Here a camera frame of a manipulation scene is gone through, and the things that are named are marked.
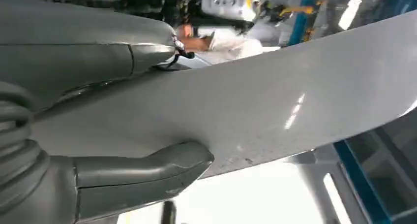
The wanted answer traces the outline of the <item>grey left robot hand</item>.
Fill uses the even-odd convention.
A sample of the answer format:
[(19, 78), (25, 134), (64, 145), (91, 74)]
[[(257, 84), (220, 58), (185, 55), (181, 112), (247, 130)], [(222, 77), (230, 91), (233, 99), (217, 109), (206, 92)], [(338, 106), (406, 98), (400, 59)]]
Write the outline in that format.
[(0, 221), (3, 224), (103, 224), (173, 198), (214, 161), (189, 141), (143, 158), (48, 154), (31, 139), (32, 117), (95, 87), (149, 68), (172, 71), (192, 59), (168, 24), (69, 4), (0, 3)]

